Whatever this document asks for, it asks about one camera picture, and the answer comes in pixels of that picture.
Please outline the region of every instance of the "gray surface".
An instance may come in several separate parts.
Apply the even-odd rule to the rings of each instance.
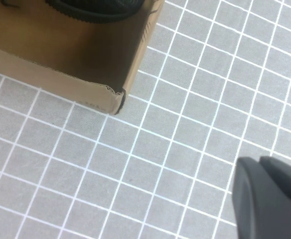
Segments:
[[[291,165],[291,0],[251,1],[165,3],[114,117],[0,75],[0,239],[236,239],[236,158]]]

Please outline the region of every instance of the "black object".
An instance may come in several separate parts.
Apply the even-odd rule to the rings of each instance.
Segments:
[[[107,23],[135,14],[145,0],[46,0],[59,12],[78,20]]]
[[[239,158],[232,199],[239,239],[291,239],[291,166]]]

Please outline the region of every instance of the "cardboard box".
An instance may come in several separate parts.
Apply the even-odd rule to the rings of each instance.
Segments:
[[[134,82],[164,0],[134,16],[92,24],[45,0],[0,3],[0,73],[100,111],[117,114]]]

